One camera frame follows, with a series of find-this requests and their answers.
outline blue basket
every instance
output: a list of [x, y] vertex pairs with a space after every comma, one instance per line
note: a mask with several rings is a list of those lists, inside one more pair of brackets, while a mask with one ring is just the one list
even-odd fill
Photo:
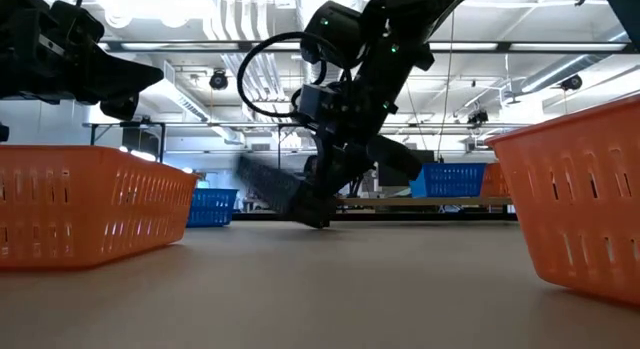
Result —
[[420, 176], [410, 182], [414, 198], [480, 196], [486, 164], [424, 164]]
[[196, 189], [191, 200], [187, 228], [229, 225], [237, 194], [235, 189]]

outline orange plastic basket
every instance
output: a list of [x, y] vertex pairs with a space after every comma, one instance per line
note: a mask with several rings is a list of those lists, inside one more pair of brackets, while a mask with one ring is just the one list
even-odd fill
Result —
[[538, 275], [640, 304], [640, 96], [490, 140]]
[[500, 163], [487, 164], [480, 196], [485, 198], [509, 197], [509, 188], [504, 174], [502, 174]]
[[195, 184], [115, 149], [0, 146], [0, 269], [91, 267], [180, 240]]

